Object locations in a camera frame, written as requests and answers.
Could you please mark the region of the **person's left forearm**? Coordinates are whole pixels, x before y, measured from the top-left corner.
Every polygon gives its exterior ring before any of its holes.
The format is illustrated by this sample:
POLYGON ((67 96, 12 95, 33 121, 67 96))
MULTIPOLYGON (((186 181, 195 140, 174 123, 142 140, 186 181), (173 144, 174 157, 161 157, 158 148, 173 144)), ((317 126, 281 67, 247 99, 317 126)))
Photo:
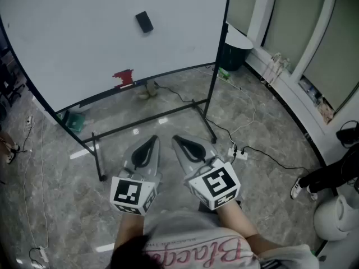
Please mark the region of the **person's left forearm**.
POLYGON ((114 251, 132 238, 142 236, 144 231, 144 216, 124 213, 121 218, 114 251))

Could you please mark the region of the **black headset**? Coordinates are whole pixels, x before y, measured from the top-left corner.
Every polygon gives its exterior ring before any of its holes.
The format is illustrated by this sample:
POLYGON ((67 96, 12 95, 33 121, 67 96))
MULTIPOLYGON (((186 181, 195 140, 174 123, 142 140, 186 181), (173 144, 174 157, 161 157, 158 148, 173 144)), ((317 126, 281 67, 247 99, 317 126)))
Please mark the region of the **black headset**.
POLYGON ((349 149, 353 145, 359 142, 359 121, 349 120, 345 122, 339 131, 336 132, 336 137, 340 141, 341 145, 349 149), (347 124, 354 123, 354 127, 344 128, 347 124))

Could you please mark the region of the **green box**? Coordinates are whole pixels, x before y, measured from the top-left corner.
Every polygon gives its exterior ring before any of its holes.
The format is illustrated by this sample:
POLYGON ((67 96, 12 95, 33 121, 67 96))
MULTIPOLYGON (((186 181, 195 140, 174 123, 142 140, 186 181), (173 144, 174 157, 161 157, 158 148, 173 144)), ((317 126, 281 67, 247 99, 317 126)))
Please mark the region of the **green box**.
POLYGON ((66 126, 73 132, 81 132, 85 122, 85 116, 79 113, 69 113, 66 126))

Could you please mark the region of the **black round side table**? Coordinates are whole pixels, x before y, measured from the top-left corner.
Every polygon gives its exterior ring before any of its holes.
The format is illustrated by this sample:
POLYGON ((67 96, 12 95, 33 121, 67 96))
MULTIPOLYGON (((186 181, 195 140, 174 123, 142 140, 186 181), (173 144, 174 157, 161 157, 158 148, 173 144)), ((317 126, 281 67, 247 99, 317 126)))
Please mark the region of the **black round side table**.
POLYGON ((226 71, 237 71, 253 49, 253 43, 229 22, 220 66, 226 71))

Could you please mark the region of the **red cloth on tray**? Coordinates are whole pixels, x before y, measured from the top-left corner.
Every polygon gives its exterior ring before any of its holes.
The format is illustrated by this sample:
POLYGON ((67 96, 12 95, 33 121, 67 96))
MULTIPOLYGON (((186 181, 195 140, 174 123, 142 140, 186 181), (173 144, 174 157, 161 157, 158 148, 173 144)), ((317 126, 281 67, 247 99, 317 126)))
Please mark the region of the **red cloth on tray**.
POLYGON ((132 69, 127 69, 121 72, 115 73, 112 77, 119 80, 119 84, 116 87, 122 88, 133 84, 132 69))

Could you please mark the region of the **black whiteboard eraser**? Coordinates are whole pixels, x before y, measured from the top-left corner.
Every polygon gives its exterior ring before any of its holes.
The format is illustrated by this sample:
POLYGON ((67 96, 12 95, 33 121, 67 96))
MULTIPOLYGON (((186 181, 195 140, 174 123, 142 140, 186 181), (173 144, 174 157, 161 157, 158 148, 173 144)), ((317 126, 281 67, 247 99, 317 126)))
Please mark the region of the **black whiteboard eraser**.
POLYGON ((135 18, 144 34, 153 31, 154 27, 146 11, 138 13, 135 18))

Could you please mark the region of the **pile of small packets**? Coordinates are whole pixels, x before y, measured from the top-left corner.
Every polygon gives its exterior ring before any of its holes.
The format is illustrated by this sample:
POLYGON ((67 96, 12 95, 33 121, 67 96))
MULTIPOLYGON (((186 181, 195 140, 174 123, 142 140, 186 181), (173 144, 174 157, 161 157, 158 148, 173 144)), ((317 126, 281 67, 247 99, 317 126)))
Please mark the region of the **pile of small packets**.
POLYGON ((328 103, 322 93, 305 76, 302 76, 298 82, 302 90, 311 99, 314 107, 318 110, 325 124, 329 124, 335 115, 335 110, 328 103))

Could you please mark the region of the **black office chair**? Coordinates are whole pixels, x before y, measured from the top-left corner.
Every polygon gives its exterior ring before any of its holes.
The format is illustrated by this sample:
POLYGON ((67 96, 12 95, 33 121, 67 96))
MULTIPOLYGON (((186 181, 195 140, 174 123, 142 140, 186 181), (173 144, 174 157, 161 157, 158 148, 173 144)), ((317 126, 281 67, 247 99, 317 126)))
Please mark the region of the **black office chair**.
POLYGON ((0 51, 0 98, 3 96, 10 108, 17 97, 22 97, 20 90, 25 88, 25 84, 18 82, 16 73, 8 68, 14 61, 9 48, 0 51))

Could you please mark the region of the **white round appliance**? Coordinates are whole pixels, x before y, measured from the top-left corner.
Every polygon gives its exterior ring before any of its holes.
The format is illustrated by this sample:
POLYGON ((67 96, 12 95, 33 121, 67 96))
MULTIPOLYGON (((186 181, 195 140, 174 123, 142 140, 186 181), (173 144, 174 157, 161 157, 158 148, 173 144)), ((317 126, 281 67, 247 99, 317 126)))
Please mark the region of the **white round appliance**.
POLYGON ((317 207, 314 228, 319 238, 339 241, 359 228, 359 208, 352 208, 344 195, 338 195, 317 207))

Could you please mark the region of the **person's right forearm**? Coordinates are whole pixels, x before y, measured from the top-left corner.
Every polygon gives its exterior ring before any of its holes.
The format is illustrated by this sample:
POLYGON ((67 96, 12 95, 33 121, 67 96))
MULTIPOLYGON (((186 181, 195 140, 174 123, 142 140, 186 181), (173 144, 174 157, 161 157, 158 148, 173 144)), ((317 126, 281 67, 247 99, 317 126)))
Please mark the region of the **person's right forearm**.
POLYGON ((246 217, 235 200, 231 200, 225 205, 217 208, 216 212, 222 225, 236 231, 243 238, 245 238, 256 255, 283 247, 282 245, 273 243, 260 235, 257 228, 246 217))

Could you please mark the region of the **person's gray printed shirt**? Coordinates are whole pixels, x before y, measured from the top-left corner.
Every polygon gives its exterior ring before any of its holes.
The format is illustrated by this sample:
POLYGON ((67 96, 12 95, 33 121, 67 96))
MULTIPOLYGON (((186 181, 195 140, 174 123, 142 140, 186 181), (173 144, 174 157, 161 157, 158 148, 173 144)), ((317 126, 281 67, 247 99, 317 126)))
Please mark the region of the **person's gray printed shirt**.
POLYGON ((245 238, 213 214, 166 212, 145 220, 145 252, 163 269, 319 269, 308 245, 255 254, 245 238))

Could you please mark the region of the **beige bag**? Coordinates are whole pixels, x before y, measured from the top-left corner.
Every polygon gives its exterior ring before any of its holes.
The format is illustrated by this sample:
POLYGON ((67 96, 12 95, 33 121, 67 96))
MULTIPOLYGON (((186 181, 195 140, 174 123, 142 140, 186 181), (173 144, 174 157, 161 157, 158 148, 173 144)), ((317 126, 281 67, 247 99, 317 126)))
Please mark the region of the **beige bag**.
POLYGON ((154 81, 146 82, 137 88, 137 95, 140 99, 147 100, 157 96, 157 89, 154 81))

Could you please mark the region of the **whiteboard on black stand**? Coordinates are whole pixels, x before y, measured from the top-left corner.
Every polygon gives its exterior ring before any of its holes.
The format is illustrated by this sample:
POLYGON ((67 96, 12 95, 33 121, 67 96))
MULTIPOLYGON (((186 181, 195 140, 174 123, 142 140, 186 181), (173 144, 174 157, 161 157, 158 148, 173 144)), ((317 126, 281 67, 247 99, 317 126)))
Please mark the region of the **whiteboard on black stand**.
POLYGON ((0 0, 0 29, 29 90, 58 119, 149 79, 219 67, 229 1, 0 0), (112 76, 127 69, 133 84, 116 87, 112 76))

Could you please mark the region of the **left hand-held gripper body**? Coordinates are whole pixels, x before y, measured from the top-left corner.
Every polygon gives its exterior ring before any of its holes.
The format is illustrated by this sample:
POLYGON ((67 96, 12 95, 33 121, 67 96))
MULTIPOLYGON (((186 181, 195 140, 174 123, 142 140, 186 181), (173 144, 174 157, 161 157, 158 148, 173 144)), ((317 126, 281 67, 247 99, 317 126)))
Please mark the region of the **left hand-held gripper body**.
POLYGON ((110 203, 121 212, 145 216, 158 195, 161 180, 157 167, 125 167, 112 178, 110 203))

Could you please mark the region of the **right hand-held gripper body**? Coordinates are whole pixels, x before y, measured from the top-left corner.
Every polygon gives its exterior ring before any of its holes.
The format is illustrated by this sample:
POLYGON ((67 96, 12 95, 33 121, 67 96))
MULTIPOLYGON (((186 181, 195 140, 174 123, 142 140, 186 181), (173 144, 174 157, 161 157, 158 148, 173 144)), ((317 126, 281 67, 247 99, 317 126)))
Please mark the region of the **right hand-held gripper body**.
POLYGON ((187 176, 184 184, 210 210, 235 200, 241 187, 232 164, 224 162, 219 156, 187 176))

